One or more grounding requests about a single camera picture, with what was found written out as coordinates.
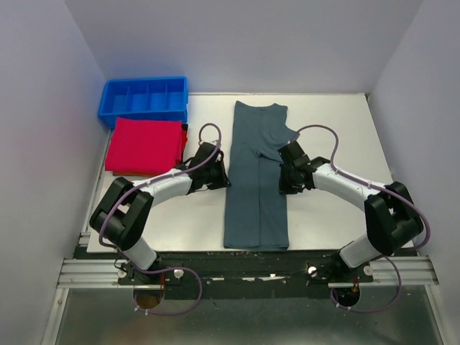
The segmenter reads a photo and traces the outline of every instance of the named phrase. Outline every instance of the gray garment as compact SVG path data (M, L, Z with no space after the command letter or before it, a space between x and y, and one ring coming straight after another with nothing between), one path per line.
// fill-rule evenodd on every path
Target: gray garment
M285 125L288 108L235 105L226 190L224 247L280 250L289 247L286 196L278 193L278 149L295 137Z

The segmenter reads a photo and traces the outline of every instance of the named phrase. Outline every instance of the gray wall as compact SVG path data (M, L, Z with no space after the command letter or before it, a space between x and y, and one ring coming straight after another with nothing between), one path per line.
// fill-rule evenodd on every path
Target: gray wall
M452 324L460 325L460 1L426 0L370 105L395 177L426 212L426 248Z
M0 42L0 342L38 344L105 136L104 77L62 1L0 1Z
M107 78L192 91L369 92L421 0L66 0Z

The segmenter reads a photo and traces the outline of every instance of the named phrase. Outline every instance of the blue plastic bin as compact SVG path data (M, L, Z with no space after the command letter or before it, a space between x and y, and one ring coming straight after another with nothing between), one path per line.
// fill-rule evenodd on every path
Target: blue plastic bin
M186 123L187 103L186 77L110 80L98 116L110 128L119 117Z

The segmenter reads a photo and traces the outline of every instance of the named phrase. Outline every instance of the red cloth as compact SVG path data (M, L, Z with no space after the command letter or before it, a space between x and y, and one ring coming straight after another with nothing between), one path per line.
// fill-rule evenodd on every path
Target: red cloth
M181 161L180 122L117 119L107 152L107 171L123 175L161 175Z

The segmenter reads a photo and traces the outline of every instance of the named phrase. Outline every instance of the table top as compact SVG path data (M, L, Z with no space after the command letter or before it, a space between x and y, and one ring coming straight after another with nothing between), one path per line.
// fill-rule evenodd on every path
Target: table top
M340 138L336 164L367 180L392 181L377 136L366 98L358 95L286 95L286 94L196 94L188 104L188 143L184 158L198 149L198 131L207 122L222 131L224 163L229 155L234 105L241 101L250 106L273 103L288 107L286 124L297 130L306 124L324 124L335 129ZM212 127L203 139L217 138ZM298 140L309 157L329 157L333 136L322 129L308 129ZM101 188L95 195L96 207L113 181L111 172L102 172ZM225 189L194 193L155 206L149 214L143 236L157 251L215 251L224 249ZM353 205L321 190L306 190L287 196L289 249L338 249L365 233L364 214ZM111 252L98 243L91 231L88 252Z

